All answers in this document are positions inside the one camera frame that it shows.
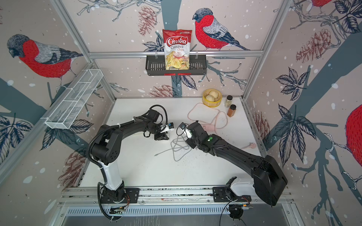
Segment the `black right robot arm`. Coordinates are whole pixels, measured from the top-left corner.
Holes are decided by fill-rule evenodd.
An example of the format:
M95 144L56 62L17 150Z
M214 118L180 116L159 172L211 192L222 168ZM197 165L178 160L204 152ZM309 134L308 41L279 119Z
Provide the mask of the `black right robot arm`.
M288 180L276 160L267 155L261 157L239 149L216 134L209 135L197 121L179 125L187 136L186 143L192 148L222 158L239 167L254 180L256 195L266 204L275 206Z

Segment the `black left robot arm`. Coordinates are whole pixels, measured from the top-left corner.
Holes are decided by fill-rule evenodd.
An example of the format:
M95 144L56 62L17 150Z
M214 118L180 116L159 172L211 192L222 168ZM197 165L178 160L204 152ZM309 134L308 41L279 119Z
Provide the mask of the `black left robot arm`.
M148 111L131 121L113 126L102 125L90 141L86 150L87 159L97 165L101 171L103 182L97 184L98 205L102 214L111 222L121 217L111 216L102 206L101 197L104 195L116 203L126 200L125 210L131 203L120 176L117 159L120 155L122 141L133 134L142 132L145 138L154 136L154 140L168 140L168 131L174 129L168 121L166 109L162 105L153 105Z

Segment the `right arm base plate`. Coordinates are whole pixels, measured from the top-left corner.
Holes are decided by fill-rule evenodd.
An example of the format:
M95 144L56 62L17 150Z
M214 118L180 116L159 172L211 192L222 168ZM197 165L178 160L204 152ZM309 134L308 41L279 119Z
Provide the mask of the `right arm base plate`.
M213 187L211 196L214 199L214 202L251 202L250 195L236 195L229 187Z

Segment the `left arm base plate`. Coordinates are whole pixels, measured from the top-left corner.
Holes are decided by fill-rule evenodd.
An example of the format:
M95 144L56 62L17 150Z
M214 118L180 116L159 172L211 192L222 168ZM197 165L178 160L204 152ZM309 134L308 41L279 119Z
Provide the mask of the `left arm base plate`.
M100 201L102 204L133 204L137 203L139 194L139 188L120 188L117 191L104 188L101 190Z

